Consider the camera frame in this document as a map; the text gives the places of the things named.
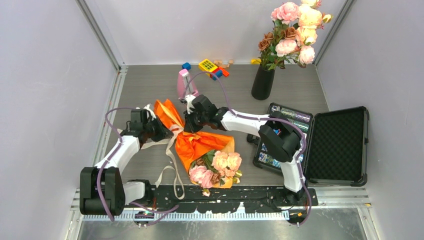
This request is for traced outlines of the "orange flower bouquet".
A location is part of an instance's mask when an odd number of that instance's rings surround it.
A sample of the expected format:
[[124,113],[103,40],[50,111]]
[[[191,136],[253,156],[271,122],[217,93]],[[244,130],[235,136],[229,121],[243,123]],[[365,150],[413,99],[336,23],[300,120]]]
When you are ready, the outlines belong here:
[[211,188],[229,189],[240,183],[242,158],[235,151],[232,136],[185,132],[185,122],[169,99],[157,100],[153,111],[168,129],[172,125],[183,128],[170,149],[176,160],[180,160],[190,182],[201,187],[204,196],[210,196]]

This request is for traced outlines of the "cream printed ribbon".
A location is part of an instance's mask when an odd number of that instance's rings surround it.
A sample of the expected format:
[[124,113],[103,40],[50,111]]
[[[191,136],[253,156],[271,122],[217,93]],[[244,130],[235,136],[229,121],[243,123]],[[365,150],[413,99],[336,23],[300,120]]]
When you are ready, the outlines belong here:
[[165,172],[165,170],[173,170],[175,172],[175,178],[173,180],[173,192],[175,197],[178,200],[182,200],[185,197],[185,185],[180,177],[179,171],[178,171],[178,166],[177,166],[177,159],[176,156],[173,154],[173,152],[171,151],[171,147],[174,145],[174,143],[176,142],[176,139],[178,137],[178,135],[180,133],[183,132],[183,128],[177,124],[173,124],[169,130],[173,133],[173,136],[170,139],[163,139],[160,140],[158,142],[147,142],[145,144],[143,144],[143,146],[141,147],[141,150],[150,148],[152,146],[155,145],[166,145],[166,149],[165,149],[165,155],[168,156],[171,159],[171,165],[167,165],[165,166],[161,173],[159,174],[156,182],[154,183],[154,185],[158,188],[160,186],[160,184],[162,183],[162,179],[163,179],[163,174]]

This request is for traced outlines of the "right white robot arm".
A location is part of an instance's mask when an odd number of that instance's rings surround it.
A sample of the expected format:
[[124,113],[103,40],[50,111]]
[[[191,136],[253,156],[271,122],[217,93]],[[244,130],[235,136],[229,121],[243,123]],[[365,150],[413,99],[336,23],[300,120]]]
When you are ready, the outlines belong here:
[[185,132],[197,133],[208,126],[214,130],[237,131],[259,137],[268,155],[280,163],[287,202],[299,205],[305,199],[306,178],[300,156],[306,150],[306,137],[280,112],[255,115],[229,107],[216,107],[202,94],[188,94],[180,101],[186,105]]

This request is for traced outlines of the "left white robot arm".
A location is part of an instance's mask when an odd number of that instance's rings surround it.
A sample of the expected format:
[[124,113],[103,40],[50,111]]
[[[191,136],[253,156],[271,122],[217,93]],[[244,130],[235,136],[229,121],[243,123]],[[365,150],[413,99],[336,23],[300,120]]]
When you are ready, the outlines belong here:
[[109,116],[106,123],[118,135],[110,152],[98,163],[84,167],[79,177],[79,210],[83,215],[107,216],[113,219],[133,202],[148,207],[154,199],[148,180],[123,182],[121,174],[140,150],[154,145],[168,144],[173,136],[148,104],[131,108],[125,128],[118,131]]

